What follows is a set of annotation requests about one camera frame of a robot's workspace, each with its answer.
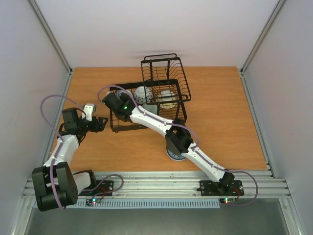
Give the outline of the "white bowl black diamonds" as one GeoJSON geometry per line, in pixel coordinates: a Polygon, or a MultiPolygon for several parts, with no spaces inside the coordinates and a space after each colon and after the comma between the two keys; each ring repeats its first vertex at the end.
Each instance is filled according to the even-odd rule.
{"type": "Polygon", "coordinates": [[[145,86],[140,86],[134,91],[134,99],[137,104],[149,103],[153,98],[152,91],[145,86]]]}

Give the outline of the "pale green bowl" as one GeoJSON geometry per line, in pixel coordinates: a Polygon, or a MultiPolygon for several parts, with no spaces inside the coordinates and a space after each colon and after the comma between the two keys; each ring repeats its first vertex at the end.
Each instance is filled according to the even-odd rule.
{"type": "Polygon", "coordinates": [[[149,112],[151,112],[151,113],[153,113],[153,114],[155,114],[155,115],[158,115],[158,106],[157,106],[157,105],[155,105],[155,104],[148,105],[147,103],[144,103],[144,104],[142,105],[142,107],[143,107],[145,110],[147,110],[147,111],[149,111],[149,112]]]}

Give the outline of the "black wire dish rack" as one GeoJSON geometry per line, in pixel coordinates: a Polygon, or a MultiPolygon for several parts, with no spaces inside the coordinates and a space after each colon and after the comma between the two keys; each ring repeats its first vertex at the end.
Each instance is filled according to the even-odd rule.
{"type": "MultiPolygon", "coordinates": [[[[180,119],[185,124],[187,114],[184,104],[191,100],[191,93],[181,58],[175,53],[145,56],[141,61],[141,72],[142,82],[116,84],[110,87],[110,91],[115,94],[117,90],[128,90],[133,94],[134,99],[136,88],[140,86],[148,87],[153,93],[153,98],[147,104],[158,106],[158,116],[171,120],[180,119]],[[157,103],[157,96],[165,90],[171,90],[176,94],[177,104],[174,108],[163,109],[157,103]]],[[[121,121],[112,111],[110,111],[110,119],[111,129],[116,133],[147,128],[140,124],[121,121]]]]}

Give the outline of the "yellow sun pattern bowl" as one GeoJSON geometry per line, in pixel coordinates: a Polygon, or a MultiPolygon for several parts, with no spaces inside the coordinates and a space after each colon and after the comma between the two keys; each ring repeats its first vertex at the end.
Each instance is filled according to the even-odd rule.
{"type": "Polygon", "coordinates": [[[171,91],[171,90],[165,90],[162,91],[158,96],[157,96],[157,103],[160,104],[160,107],[163,109],[171,109],[174,108],[176,103],[177,96],[176,94],[171,91]]]}

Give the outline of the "blue floral bowl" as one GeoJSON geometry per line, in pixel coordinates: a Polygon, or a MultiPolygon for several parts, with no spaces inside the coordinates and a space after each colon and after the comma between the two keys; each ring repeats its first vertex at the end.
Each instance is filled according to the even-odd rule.
{"type": "Polygon", "coordinates": [[[181,155],[181,154],[176,154],[176,153],[174,153],[174,152],[172,152],[168,147],[166,147],[166,152],[167,152],[167,155],[170,157],[172,157],[172,158],[183,158],[184,156],[183,155],[181,155]]]}

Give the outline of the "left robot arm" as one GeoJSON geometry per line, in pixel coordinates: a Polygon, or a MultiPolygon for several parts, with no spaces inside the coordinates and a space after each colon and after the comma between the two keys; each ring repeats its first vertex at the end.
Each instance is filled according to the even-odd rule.
{"type": "Polygon", "coordinates": [[[77,108],[62,111],[64,122],[59,128],[60,136],[50,158],[43,166],[32,171],[32,181],[37,207],[40,211],[65,209],[76,204],[79,193],[93,195],[98,191],[98,182],[91,170],[72,173],[69,164],[75,151],[88,132],[102,132],[108,119],[94,116],[96,106],[86,104],[82,116],[77,108]]]}

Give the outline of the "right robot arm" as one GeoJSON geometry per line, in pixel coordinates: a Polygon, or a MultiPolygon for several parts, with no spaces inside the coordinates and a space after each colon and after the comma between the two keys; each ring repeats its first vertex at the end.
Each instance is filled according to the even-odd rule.
{"type": "Polygon", "coordinates": [[[137,105],[132,97],[122,93],[118,98],[108,92],[102,99],[115,116],[124,122],[132,122],[148,127],[165,138],[167,151],[189,159],[200,168],[211,181],[218,195],[227,195],[233,190],[234,175],[210,159],[200,148],[199,141],[180,119],[171,120],[155,115],[137,105]]]}

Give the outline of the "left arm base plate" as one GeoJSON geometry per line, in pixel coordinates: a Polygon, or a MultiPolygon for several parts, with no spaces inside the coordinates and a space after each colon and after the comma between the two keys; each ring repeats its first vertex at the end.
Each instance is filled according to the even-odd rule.
{"type": "Polygon", "coordinates": [[[86,188],[87,191],[83,190],[79,195],[80,196],[93,196],[95,194],[100,193],[102,196],[104,191],[106,192],[106,196],[112,196],[112,190],[114,189],[114,182],[112,180],[105,180],[101,183],[101,185],[95,189],[98,184],[100,183],[100,180],[97,180],[95,184],[91,184],[89,187],[86,188]]]}

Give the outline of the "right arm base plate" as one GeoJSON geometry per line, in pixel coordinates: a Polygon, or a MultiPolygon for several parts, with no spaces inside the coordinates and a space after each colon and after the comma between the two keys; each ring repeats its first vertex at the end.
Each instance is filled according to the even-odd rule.
{"type": "Polygon", "coordinates": [[[230,184],[203,180],[199,182],[197,191],[201,196],[244,196],[242,182],[235,180],[230,184]]]}

